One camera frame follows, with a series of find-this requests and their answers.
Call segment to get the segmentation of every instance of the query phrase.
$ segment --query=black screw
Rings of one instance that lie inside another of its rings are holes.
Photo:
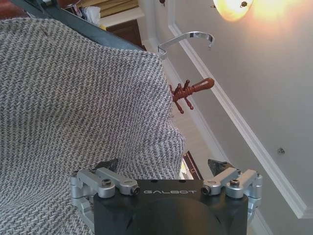
[[[135,196],[137,194],[140,193],[140,188],[139,187],[135,187],[131,189],[131,195]]]
[[[202,187],[201,192],[207,196],[207,195],[210,195],[211,189],[209,187]]]
[[[232,186],[238,186],[240,182],[239,182],[239,180],[231,180],[229,183]]]
[[[109,186],[109,185],[111,185],[111,180],[110,179],[104,179],[101,181],[101,183],[102,183],[103,187]]]

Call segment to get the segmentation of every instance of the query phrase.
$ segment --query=logo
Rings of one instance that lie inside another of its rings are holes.
[[[196,190],[171,190],[169,192],[166,191],[159,191],[159,190],[145,190],[143,193],[145,194],[195,194],[197,191]]]

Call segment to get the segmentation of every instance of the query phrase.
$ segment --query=tweed fabric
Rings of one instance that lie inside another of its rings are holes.
[[[72,171],[118,158],[178,177],[183,138],[155,54],[100,46],[56,20],[0,22],[0,234],[89,234]]]

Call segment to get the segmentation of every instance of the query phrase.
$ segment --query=glass lampshade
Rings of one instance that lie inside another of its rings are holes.
[[[227,21],[237,21],[250,9],[253,0],[213,0],[220,15]]]

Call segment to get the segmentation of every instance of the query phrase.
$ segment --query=silver metal hook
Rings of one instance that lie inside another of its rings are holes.
[[[166,48],[168,48],[169,46],[171,46],[175,43],[178,43],[181,40],[187,39],[187,38],[204,38],[209,42],[208,43],[209,48],[211,48],[211,46],[213,45],[214,40],[215,40],[213,35],[208,34],[208,33],[197,32],[197,31],[183,33],[181,35],[178,35],[178,36],[166,41],[165,43],[158,45],[157,50],[158,50],[160,58],[162,60],[166,59],[166,57],[167,57]]]

